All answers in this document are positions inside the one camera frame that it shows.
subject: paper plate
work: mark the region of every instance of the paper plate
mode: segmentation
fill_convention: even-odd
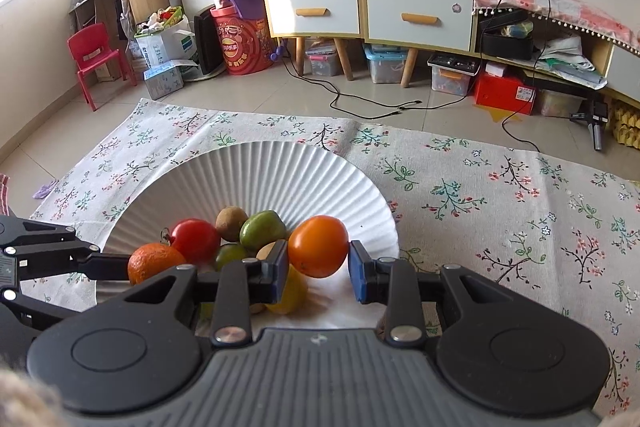
[[[318,147],[295,142],[247,142],[185,162],[149,185],[114,226],[104,251],[132,253],[158,242],[162,229],[196,217],[215,223],[220,210],[240,206],[248,215],[275,210],[289,231],[318,215],[334,216],[351,241],[372,258],[398,257],[396,223],[385,198],[351,163]],[[254,315],[254,334],[265,326],[374,328],[381,305],[359,304],[347,263],[327,279],[308,279],[305,306],[295,314]],[[98,282],[98,302],[129,288],[127,282]]]

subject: chair backrest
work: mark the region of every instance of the chair backrest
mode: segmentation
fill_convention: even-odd
[[[85,64],[84,57],[93,54],[96,50],[111,51],[107,28],[101,22],[81,29],[66,44],[68,44],[69,51],[80,68]]]

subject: red shoe box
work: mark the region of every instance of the red shoe box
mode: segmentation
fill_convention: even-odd
[[[514,76],[492,76],[485,71],[476,78],[476,103],[507,111],[531,114],[536,89]]]

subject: red bucket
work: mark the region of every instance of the red bucket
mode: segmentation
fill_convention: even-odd
[[[241,19],[235,6],[211,9],[218,39],[230,74],[251,74],[269,68],[273,62],[273,41],[265,19]]]

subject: child chair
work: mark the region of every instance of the child chair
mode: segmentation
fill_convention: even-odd
[[[94,100],[91,98],[91,93],[84,83],[84,76],[99,68],[108,60],[117,58],[120,64],[120,74],[122,75],[122,79],[126,80],[126,75],[128,74],[131,84],[134,86],[137,85],[136,77],[133,76],[133,72],[129,67],[129,63],[127,62],[127,58],[123,51],[114,51],[109,47],[109,35],[104,23],[92,24],[91,26],[83,28],[71,37],[66,44],[68,44],[69,51],[71,51],[72,57],[78,64],[78,82],[80,82],[80,87],[84,93],[84,99],[86,100],[86,103],[91,106],[92,110],[95,111],[96,108]],[[85,57],[91,55],[97,50],[100,50],[99,54],[85,60]]]

